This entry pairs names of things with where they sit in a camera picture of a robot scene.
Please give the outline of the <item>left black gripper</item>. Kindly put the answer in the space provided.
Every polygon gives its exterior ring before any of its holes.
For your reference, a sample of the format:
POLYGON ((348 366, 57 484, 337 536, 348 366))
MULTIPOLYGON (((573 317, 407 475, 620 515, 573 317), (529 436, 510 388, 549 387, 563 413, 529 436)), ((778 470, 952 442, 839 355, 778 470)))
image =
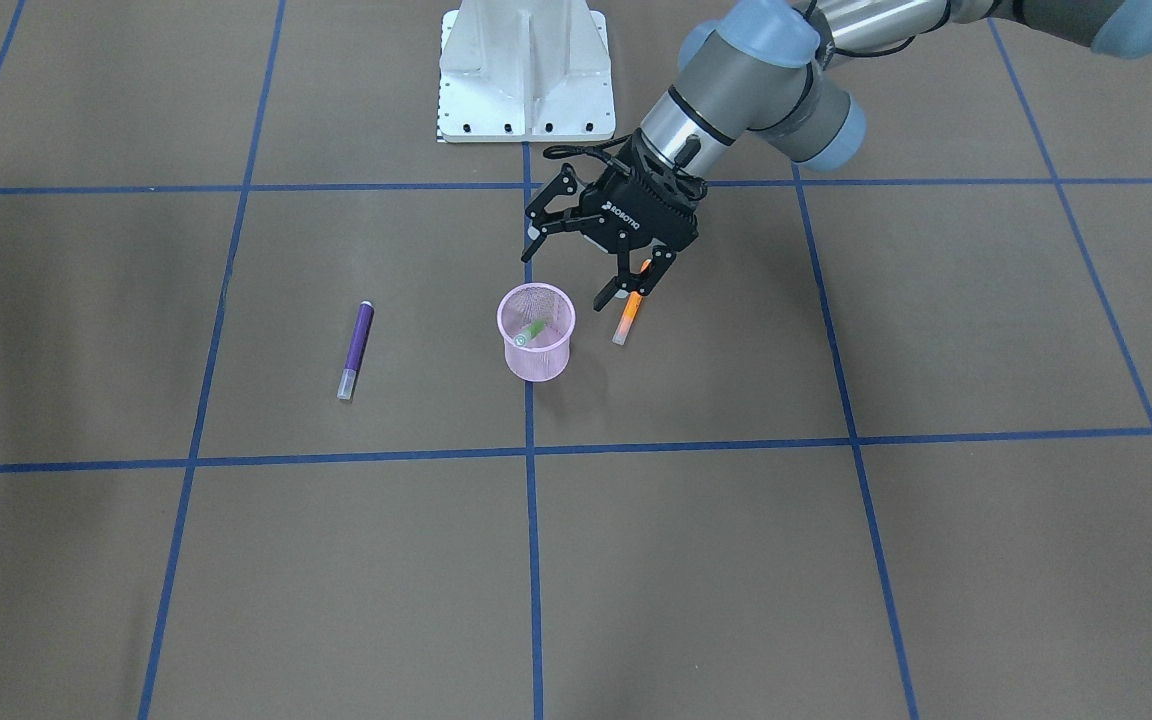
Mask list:
POLYGON ((571 162, 526 202, 526 247, 530 263, 554 234, 579 232, 605 252, 650 247, 646 270, 634 272, 630 251, 614 255, 616 273, 596 293, 594 313, 626 293, 647 296, 685 250, 698 238, 696 210, 708 195, 708 183, 668 161, 660 161, 646 141, 631 135, 579 149, 581 156, 602 161, 604 170, 585 184, 571 162))

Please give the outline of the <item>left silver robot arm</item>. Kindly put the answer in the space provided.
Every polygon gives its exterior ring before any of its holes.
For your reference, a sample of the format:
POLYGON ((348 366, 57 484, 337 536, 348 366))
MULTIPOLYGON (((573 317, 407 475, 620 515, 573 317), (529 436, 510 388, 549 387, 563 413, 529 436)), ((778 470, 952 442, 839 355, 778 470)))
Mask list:
POLYGON ((522 262, 556 234, 579 234, 616 262, 596 310, 649 295, 698 238, 710 172, 740 138, 836 170, 859 151, 867 114, 833 68, 984 20, 1105 56, 1152 54, 1152 1, 737 1, 685 36, 675 81, 631 132, 545 149, 558 176, 526 205, 522 262))

